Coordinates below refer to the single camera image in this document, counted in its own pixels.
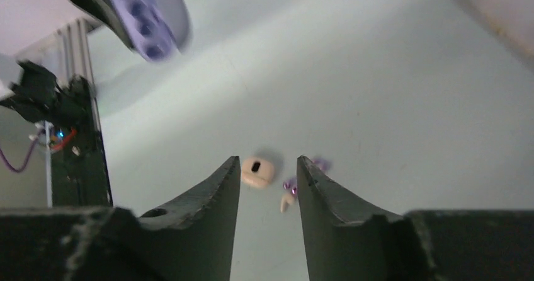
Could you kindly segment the purple earbud charging case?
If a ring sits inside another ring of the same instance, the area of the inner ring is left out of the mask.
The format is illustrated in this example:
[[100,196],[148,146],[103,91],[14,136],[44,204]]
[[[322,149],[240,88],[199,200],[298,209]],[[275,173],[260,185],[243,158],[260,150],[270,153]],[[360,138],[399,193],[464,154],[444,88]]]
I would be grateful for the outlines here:
[[160,62],[186,48],[191,24],[184,0],[110,0],[133,49],[148,62]]

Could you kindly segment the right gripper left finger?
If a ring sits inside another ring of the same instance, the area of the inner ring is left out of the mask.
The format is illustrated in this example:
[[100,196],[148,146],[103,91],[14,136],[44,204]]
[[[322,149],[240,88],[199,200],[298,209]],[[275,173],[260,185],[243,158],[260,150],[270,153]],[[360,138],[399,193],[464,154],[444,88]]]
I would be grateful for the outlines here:
[[142,216],[142,259],[164,280],[229,280],[241,165],[231,156],[208,178]]

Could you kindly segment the purple earbud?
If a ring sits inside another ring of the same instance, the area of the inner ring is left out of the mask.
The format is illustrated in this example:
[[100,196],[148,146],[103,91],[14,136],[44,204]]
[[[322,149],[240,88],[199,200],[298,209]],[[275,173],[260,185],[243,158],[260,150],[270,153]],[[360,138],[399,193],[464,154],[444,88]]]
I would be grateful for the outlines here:
[[332,167],[332,163],[327,160],[327,159],[324,159],[324,158],[314,158],[312,160],[312,162],[323,172],[323,173],[327,173],[331,167]]
[[298,194],[297,177],[290,178],[283,182],[283,188],[290,193],[293,197]]

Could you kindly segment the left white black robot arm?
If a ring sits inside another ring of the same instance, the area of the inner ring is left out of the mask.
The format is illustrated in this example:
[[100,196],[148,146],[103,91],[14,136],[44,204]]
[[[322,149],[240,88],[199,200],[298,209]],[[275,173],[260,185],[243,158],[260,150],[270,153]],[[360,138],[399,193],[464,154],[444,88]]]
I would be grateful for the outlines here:
[[125,20],[112,0],[69,0],[84,12],[32,42],[16,55],[1,54],[1,106],[25,120],[70,127],[99,122],[88,45],[88,18],[107,26],[134,49]]

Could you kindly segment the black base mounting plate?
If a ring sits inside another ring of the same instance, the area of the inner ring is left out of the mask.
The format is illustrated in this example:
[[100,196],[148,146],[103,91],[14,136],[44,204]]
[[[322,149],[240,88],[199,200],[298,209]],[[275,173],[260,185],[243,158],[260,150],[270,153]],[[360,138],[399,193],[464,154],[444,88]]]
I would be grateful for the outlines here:
[[60,95],[76,113],[73,122],[54,128],[63,134],[51,148],[51,203],[53,206],[112,206],[98,107],[90,82],[74,76]]

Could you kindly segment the aluminium frame rail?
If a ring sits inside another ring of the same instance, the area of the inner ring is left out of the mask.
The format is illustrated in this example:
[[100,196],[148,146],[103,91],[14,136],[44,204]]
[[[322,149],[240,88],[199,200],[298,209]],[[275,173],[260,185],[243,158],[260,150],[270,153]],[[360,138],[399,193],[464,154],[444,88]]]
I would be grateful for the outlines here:
[[101,132],[88,45],[88,22],[76,20],[22,50],[17,60],[35,71],[56,77],[49,89],[32,84],[23,90],[15,110],[30,122],[48,121],[58,127]]

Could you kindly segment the beige earbud charging case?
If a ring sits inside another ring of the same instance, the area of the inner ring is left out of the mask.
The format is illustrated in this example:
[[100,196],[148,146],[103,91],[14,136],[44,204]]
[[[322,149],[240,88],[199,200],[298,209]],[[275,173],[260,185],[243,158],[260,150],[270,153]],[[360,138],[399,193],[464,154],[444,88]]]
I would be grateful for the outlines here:
[[266,188],[273,181],[274,175],[274,165],[263,158],[247,158],[241,165],[241,181],[253,188]]

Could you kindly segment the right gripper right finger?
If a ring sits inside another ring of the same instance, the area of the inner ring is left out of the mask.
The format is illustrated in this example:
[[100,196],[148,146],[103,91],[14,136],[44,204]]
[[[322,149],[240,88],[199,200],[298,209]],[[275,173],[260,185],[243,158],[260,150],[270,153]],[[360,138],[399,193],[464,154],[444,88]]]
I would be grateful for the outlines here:
[[404,280],[394,231],[401,217],[297,159],[298,199],[310,280]]

